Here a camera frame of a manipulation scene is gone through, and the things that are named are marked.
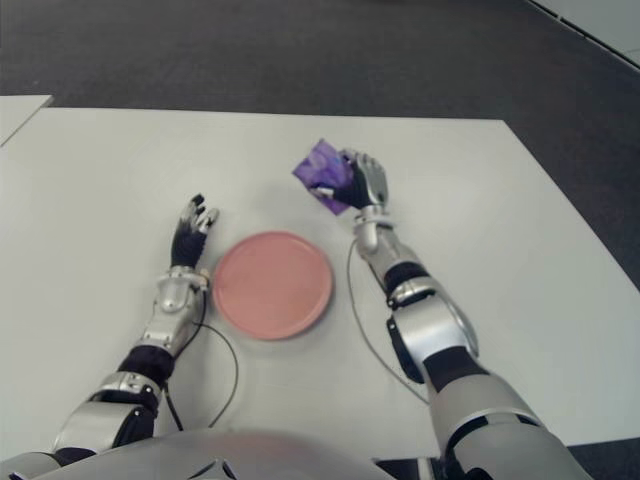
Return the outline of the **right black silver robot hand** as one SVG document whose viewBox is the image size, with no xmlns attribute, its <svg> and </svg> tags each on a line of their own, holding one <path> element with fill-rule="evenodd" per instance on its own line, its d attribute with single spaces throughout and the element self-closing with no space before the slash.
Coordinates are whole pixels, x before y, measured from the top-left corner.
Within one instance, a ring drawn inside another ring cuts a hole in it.
<svg viewBox="0 0 640 480">
<path fill-rule="evenodd" d="M 318 198 L 356 209 L 384 207 L 388 200 L 388 185 L 383 166 L 374 157 L 352 149 L 340 151 L 339 159 L 351 171 L 350 182 L 340 187 L 315 183 L 309 188 L 310 192 Z"/>
</svg>

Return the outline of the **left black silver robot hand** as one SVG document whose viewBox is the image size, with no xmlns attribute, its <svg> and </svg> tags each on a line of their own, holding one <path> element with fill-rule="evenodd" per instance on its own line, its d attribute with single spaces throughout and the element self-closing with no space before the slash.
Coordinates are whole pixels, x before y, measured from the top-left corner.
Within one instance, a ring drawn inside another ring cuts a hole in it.
<svg viewBox="0 0 640 480">
<path fill-rule="evenodd" d="M 204 251 L 209 232 L 219 217 L 217 208 L 208 209 L 198 193 L 181 211 L 170 249 L 170 267 L 194 269 Z"/>
</svg>

